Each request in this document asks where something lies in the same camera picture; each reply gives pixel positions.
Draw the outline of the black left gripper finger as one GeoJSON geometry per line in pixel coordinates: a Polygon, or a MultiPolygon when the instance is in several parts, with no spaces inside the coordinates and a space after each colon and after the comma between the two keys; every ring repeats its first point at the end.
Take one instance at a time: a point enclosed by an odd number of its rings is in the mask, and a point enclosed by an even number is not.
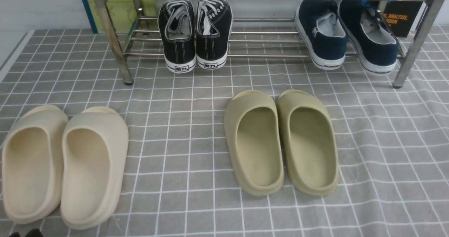
{"type": "Polygon", "coordinates": [[[21,237],[21,235],[19,234],[19,232],[13,232],[11,235],[9,235],[9,237],[21,237]]]}
{"type": "Polygon", "coordinates": [[[40,231],[40,229],[32,229],[29,232],[27,232],[25,237],[43,237],[43,234],[40,231]]]}

